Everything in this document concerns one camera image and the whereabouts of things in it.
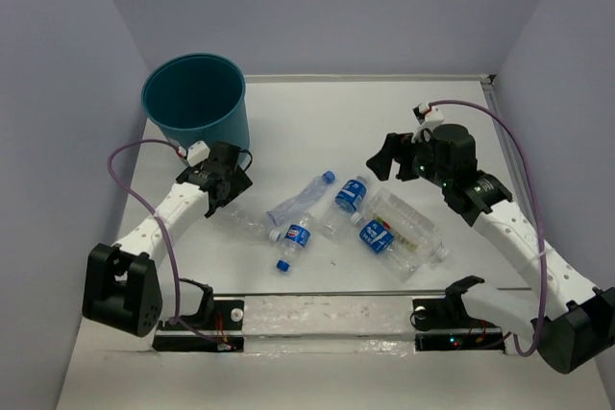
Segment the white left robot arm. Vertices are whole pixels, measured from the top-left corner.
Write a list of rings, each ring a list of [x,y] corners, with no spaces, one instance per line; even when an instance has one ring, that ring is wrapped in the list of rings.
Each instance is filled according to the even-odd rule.
[[[85,318],[137,337],[160,322],[195,331],[214,314],[210,286],[180,277],[174,243],[202,218],[208,219],[252,184],[240,159],[250,152],[217,141],[177,147],[186,168],[158,206],[141,196],[147,217],[111,245],[89,253],[82,305]]]

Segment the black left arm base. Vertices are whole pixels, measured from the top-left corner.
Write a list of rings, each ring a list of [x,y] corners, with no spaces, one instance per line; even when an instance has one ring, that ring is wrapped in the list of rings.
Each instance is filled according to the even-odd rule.
[[[243,321],[245,300],[217,296],[201,282],[181,278],[182,289],[195,289],[191,297],[198,301],[192,314],[183,314],[182,324],[160,319],[154,330],[152,348],[158,352],[231,353],[244,349]]]

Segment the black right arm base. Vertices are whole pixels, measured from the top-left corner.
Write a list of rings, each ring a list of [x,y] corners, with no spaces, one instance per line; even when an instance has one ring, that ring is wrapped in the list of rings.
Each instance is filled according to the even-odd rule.
[[[453,282],[439,298],[418,298],[412,301],[409,322],[415,329],[417,352],[458,350],[494,350],[505,352],[509,333],[493,324],[472,318],[462,302],[471,288],[484,284],[484,279],[468,276]]]

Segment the large clear ribbed bottle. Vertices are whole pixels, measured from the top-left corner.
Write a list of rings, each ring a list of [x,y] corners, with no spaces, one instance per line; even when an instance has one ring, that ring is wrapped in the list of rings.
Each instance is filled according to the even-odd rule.
[[[396,240],[423,263],[435,265],[449,256],[435,224],[389,190],[381,188],[364,211],[369,218],[388,225]]]

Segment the crushed clear bottle blue cap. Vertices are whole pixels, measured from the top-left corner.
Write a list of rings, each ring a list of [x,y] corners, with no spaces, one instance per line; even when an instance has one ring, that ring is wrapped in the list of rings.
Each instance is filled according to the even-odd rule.
[[[334,184],[335,180],[336,176],[333,171],[324,172],[312,179],[297,195],[268,210],[266,216],[275,227],[290,223],[315,205],[328,191],[329,187]]]

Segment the blue label bottle white cap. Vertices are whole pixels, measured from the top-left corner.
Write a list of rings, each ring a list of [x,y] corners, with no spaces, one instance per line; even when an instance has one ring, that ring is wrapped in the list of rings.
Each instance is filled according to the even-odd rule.
[[[410,279],[422,265],[418,256],[382,222],[368,219],[358,212],[350,220],[364,247],[400,282]]]

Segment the Pepsi label small bottle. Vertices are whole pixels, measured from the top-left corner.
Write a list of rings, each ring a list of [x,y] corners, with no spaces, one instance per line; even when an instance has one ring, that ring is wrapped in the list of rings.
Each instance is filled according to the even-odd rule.
[[[315,226],[315,218],[306,211],[286,216],[268,212],[267,217],[277,228],[283,227],[285,230],[280,239],[281,253],[276,268],[282,273],[289,273],[308,245]]]

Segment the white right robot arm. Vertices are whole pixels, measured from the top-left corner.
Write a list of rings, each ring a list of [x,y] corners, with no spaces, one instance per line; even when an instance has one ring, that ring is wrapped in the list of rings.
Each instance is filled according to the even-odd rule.
[[[525,218],[511,192],[478,167],[476,141],[458,124],[390,133],[366,165],[381,180],[397,163],[399,181],[422,178],[447,206],[508,261],[536,296],[525,302],[468,276],[449,285],[440,311],[452,325],[484,320],[535,342],[540,357],[569,374],[614,345],[614,291],[581,275]]]

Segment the clear label-less bottle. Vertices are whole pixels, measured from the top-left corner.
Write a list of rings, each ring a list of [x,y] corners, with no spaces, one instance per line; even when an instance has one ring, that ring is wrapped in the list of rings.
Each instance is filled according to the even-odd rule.
[[[241,208],[229,210],[223,208],[220,211],[220,216],[220,222],[224,228],[239,237],[251,240],[266,240],[269,238],[271,229],[250,212]]]

